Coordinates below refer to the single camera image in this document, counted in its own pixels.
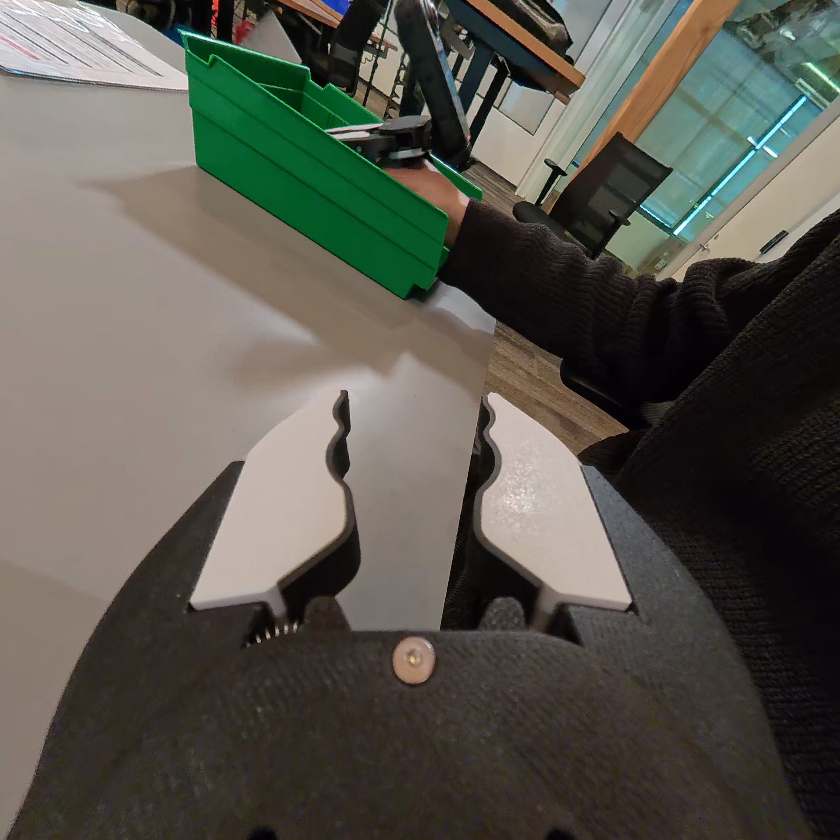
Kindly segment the laminated paper sheet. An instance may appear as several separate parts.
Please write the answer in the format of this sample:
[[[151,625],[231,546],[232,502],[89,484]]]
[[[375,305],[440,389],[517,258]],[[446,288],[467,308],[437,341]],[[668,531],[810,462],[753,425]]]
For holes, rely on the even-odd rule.
[[[110,19],[52,2],[1,2],[1,68],[12,76],[186,91],[187,77]]]

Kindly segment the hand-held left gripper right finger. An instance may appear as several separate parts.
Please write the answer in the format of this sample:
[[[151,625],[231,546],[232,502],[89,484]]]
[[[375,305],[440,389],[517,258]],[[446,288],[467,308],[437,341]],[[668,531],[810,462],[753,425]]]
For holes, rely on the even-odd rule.
[[[569,606],[627,613],[633,598],[577,456],[497,393],[481,410],[489,475],[473,533],[523,600],[528,626],[546,632]]]

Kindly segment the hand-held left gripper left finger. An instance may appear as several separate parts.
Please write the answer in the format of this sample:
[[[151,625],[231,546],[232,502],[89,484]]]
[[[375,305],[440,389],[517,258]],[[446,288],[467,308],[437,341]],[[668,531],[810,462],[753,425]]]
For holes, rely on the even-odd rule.
[[[259,604],[277,621],[339,594],[361,549],[345,477],[350,399],[331,391],[248,452],[190,598],[197,611]]]

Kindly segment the green plastic bin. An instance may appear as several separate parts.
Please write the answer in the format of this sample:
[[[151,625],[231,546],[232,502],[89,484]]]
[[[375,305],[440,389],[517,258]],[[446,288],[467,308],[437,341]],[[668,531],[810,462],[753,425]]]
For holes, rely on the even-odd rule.
[[[182,32],[197,165],[397,297],[448,257],[445,214],[330,130],[375,121],[306,66]]]

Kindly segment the black mesh office chair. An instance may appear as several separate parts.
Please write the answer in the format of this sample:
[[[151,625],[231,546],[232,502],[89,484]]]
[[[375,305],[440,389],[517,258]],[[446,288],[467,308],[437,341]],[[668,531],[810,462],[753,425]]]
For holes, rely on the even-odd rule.
[[[590,163],[572,176],[546,212],[542,209],[545,198],[567,172],[551,159],[544,163],[552,173],[538,201],[520,201],[512,214],[519,222],[546,227],[562,241],[578,245],[592,259],[605,250],[621,227],[630,225],[630,216],[673,171],[615,133]]]

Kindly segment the wood-topped table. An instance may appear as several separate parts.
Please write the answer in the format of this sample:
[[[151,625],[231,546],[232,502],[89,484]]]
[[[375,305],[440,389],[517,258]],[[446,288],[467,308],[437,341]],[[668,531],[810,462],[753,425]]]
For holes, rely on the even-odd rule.
[[[364,53],[378,59],[385,37],[377,38],[379,24],[396,12],[397,2],[274,2],[281,19],[289,18],[294,46],[302,46],[301,60],[319,84],[330,83],[354,97],[360,81]],[[467,49],[469,66],[457,89],[464,112],[478,92],[490,65],[497,68],[486,96],[469,128],[475,141],[483,129],[505,79],[550,92],[565,103],[578,91],[584,76],[574,68],[566,51],[571,45],[564,22],[546,2],[444,2],[448,11],[437,24],[444,56],[458,47]]]

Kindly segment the person's right hand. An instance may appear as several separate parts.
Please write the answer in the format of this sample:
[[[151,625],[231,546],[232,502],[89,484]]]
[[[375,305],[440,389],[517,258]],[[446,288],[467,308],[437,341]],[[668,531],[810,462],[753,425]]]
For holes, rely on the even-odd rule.
[[[467,195],[428,158],[417,158],[401,165],[389,166],[384,172],[445,213],[448,225],[444,244],[451,249],[469,207]]]

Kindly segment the wooden pillar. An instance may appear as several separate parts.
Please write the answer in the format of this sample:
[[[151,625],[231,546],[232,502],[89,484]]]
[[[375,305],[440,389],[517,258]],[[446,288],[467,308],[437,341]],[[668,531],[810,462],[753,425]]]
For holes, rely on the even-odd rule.
[[[738,5],[738,1],[694,1],[689,6],[592,146],[574,180],[615,135],[636,143]]]

